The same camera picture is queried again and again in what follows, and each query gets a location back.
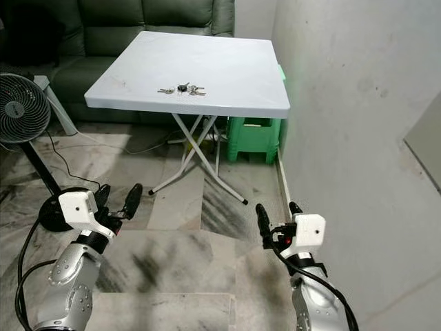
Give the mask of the bunch of keys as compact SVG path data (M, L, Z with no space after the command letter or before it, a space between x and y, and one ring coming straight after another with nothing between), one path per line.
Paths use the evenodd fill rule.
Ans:
M180 84L174 86L174 88L158 89L157 92L162 92L163 94L174 94L174 92L178 92L179 94L195 95L195 97L204 97L207 94L202 86L193 84Z

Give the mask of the white slanted bar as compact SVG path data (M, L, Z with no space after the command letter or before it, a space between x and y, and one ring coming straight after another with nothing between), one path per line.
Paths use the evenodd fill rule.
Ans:
M74 136L78 134L79 130L76 129L76 126L70 119L69 114L64 110L62 103L58 100L58 97L52 90L48 77L43 75L35 75L34 82L36 85L40 86L40 88L44 91L44 94L46 94L48 101L50 101L52 104L54 114L57 116L58 122L63 127L66 135Z

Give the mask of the black standing fan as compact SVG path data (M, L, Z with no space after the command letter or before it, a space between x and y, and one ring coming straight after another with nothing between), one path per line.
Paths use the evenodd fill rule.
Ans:
M0 142L3 145L19 146L50 191L51 196L43 203L38 222L45 230L51 232L72 230L72 227L64 221L58 197L63 193L86 189L85 187L61 189L31 143L45 132L51 120L52 107L44 92L25 76L1 72L0 111Z

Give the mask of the dark green sofa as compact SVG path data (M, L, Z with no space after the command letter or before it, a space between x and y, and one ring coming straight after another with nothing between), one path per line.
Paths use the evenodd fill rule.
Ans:
M62 26L57 60L37 66L8 61L28 49L12 40L22 4L40 6L43 20ZM0 71L47 76L73 120L172 126L170 114L91 108L84 94L142 31L233 37L236 0L0 0L0 18Z

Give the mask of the black cushion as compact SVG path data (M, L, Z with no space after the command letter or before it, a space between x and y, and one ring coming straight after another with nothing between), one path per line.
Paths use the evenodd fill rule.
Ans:
M50 10L40 4L20 3L12 7L8 19L2 62L22 67L60 65L58 46L64 25Z

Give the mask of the grey wall board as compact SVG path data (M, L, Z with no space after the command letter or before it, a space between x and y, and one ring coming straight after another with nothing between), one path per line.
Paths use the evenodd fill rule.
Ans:
M441 91L405 135L405 144L441 194Z

